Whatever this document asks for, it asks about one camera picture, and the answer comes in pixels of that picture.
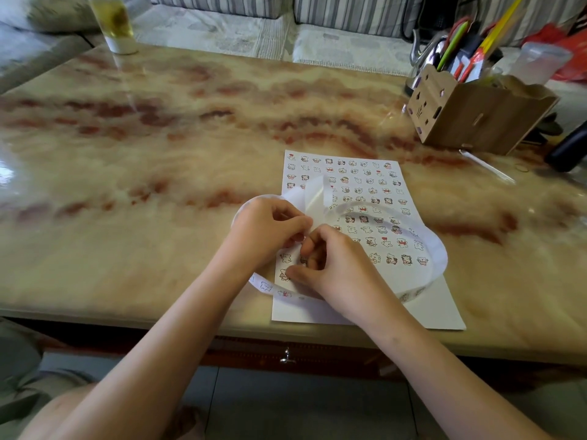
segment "hand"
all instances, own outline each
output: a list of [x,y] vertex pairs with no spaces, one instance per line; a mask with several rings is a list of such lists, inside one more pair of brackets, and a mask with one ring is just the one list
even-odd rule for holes
[[302,242],[312,218],[287,200],[253,199],[237,216],[225,244],[233,258],[246,260],[253,270],[266,264],[278,250]]
[[329,225],[305,239],[301,255],[308,266],[291,266],[287,276],[316,290],[334,310],[367,331],[366,326],[405,311],[358,242]]

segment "sticker sheet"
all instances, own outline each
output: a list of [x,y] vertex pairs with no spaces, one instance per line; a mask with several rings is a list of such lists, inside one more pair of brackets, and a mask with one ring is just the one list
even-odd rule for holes
[[[329,202],[325,205],[338,211],[328,223],[363,246],[379,273],[425,327],[464,329],[444,278],[430,284],[430,259],[434,257],[412,228],[421,227],[423,222],[397,162],[291,151],[285,153],[283,168],[282,194],[297,186],[304,189],[317,177],[327,179],[332,196],[325,195]],[[293,263],[304,263],[299,246],[281,251],[276,259],[275,284],[281,293],[274,295],[272,319],[348,324],[324,302],[305,299],[297,293],[299,286],[285,274]],[[425,288],[426,292],[415,299]],[[444,311],[445,317],[439,318],[437,313],[430,317],[426,309],[430,306]]]

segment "right hand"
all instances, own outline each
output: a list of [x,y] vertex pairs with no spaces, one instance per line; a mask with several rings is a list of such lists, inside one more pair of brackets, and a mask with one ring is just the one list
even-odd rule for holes
[[300,254],[308,259],[308,266],[290,266],[287,276],[314,289],[363,330],[389,319],[390,312],[403,311],[363,247],[333,227],[323,224],[312,231]]

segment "marble table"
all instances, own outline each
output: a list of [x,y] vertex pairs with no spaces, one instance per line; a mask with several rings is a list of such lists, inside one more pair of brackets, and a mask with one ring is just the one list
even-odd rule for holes
[[[403,79],[141,46],[99,47],[0,97],[0,314],[148,327],[283,152],[393,159],[449,253],[454,352],[587,364],[587,198],[540,149],[423,146]],[[221,335],[371,347],[356,327],[271,322],[246,287]]]

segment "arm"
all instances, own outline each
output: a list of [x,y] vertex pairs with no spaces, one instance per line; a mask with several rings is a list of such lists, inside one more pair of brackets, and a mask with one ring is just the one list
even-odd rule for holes
[[400,368],[451,439],[551,437],[473,374],[404,308],[363,248],[329,226],[302,245],[308,266],[287,275],[361,327]]
[[51,438],[160,438],[233,299],[311,225],[285,200],[252,201],[202,274]]

